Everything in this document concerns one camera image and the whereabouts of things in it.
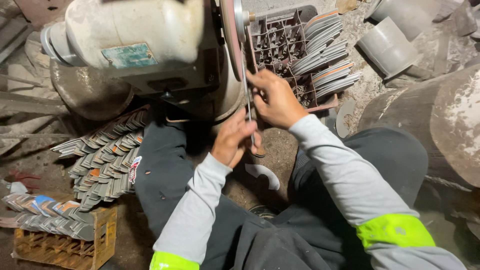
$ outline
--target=hand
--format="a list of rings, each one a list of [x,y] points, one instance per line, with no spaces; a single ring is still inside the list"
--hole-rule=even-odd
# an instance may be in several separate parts
[[[289,129],[308,115],[297,101],[288,82],[268,69],[262,69],[255,75],[247,71],[247,79],[256,87],[253,89],[253,101],[257,111],[272,126]],[[267,93],[268,104],[258,95],[258,88]]]
[[[225,121],[213,144],[212,156],[230,168],[237,165],[247,147],[255,154],[262,144],[262,137],[257,132],[257,122],[245,121],[246,113],[243,108]],[[255,136],[255,145],[252,145],[250,140],[252,134]]]

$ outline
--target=workshop floor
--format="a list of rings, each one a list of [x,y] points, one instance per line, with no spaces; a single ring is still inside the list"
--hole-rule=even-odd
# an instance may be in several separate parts
[[[336,0],[310,0],[305,4],[311,4],[317,8],[319,13],[335,8]],[[291,5],[299,5],[296,0],[243,0],[243,6],[249,11],[256,13],[265,12],[277,8],[289,8]],[[340,104],[343,104],[350,97],[356,101],[353,116],[346,117],[346,125],[353,133],[356,132],[357,124],[366,105],[381,93],[389,89],[382,86],[382,79],[379,72],[365,61],[354,47],[356,41],[368,32],[374,25],[371,22],[364,22],[365,11],[369,3],[358,1],[358,9],[348,12],[342,16],[344,32],[338,39],[347,39],[349,42],[348,52],[350,59],[355,62],[353,72],[361,71],[361,79],[345,93],[340,95]],[[473,44],[468,37],[457,37],[453,21],[447,20],[440,24],[434,24],[432,29],[422,33],[413,44],[420,53],[417,65],[433,70],[434,57],[437,51],[437,40],[441,33],[450,34],[449,63],[447,70],[454,67],[462,67],[468,60],[477,55]],[[58,122],[48,127],[54,133]],[[276,128],[264,131],[263,146],[266,156],[262,159],[245,157],[243,162],[261,164],[272,170],[281,182],[280,190],[268,190],[268,180],[262,176],[259,179],[252,178],[245,171],[242,165],[238,166],[231,177],[227,180],[223,191],[225,195],[237,202],[239,205],[249,209],[255,205],[264,204],[275,207],[279,210],[289,205],[288,180],[290,178],[295,155],[297,152],[297,141],[288,132]],[[49,147],[57,141],[50,139],[25,140],[18,149],[11,155],[1,158],[0,175],[4,176],[10,168],[38,174],[42,180],[37,180],[41,190],[55,190],[71,193],[72,181],[69,179],[68,166],[57,160],[57,154],[49,151]],[[209,146],[204,148],[200,154],[191,155],[194,163],[201,162],[207,154]],[[422,220],[429,222],[434,239],[438,245],[446,248],[457,255],[464,263],[480,265],[475,258],[471,257],[469,250],[474,250],[473,243],[468,238],[468,231],[462,227],[458,220],[445,220],[444,215],[435,207],[430,207],[428,202],[429,190],[422,189],[416,203],[424,213]],[[147,229],[147,220],[142,208],[134,195],[123,195],[118,199],[118,225],[117,244],[114,257],[107,263],[105,269],[146,269],[151,259],[151,247],[155,241]],[[32,264],[30,262],[16,262],[10,256],[12,251],[12,230],[0,228],[0,264],[5,269],[46,269],[49,266]]]

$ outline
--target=patch on pants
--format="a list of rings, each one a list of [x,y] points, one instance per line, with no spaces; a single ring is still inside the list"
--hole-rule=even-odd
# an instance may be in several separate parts
[[[137,177],[137,167],[140,164],[141,160],[142,160],[142,156],[136,157],[133,160],[133,163],[130,166],[130,169],[128,170],[128,181],[130,181],[132,184],[135,183],[135,178]]]

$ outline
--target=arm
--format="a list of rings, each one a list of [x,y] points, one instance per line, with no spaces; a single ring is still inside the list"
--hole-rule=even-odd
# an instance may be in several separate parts
[[[377,169],[345,147],[327,127],[308,115],[288,83],[268,70],[248,79],[268,95],[257,95],[255,105],[273,126],[288,129],[313,160],[336,206],[357,229],[376,269],[464,269],[451,253],[435,244],[400,196]]]
[[[245,138],[253,133],[256,146],[261,144],[261,137],[255,132],[256,123],[245,122],[245,114],[246,110],[241,109],[223,124],[212,152],[195,169],[187,184],[188,191],[153,246],[155,253],[150,269],[199,269],[225,177],[241,159],[246,149]],[[251,146],[253,153],[256,146]]]

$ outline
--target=reflective cuff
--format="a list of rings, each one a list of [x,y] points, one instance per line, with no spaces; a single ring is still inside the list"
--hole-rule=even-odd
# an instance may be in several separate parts
[[[365,249],[376,243],[400,247],[435,246],[430,233],[419,219],[410,215],[386,214],[357,227],[357,236]]]
[[[150,262],[150,270],[199,270],[200,265],[175,254],[155,251]]]

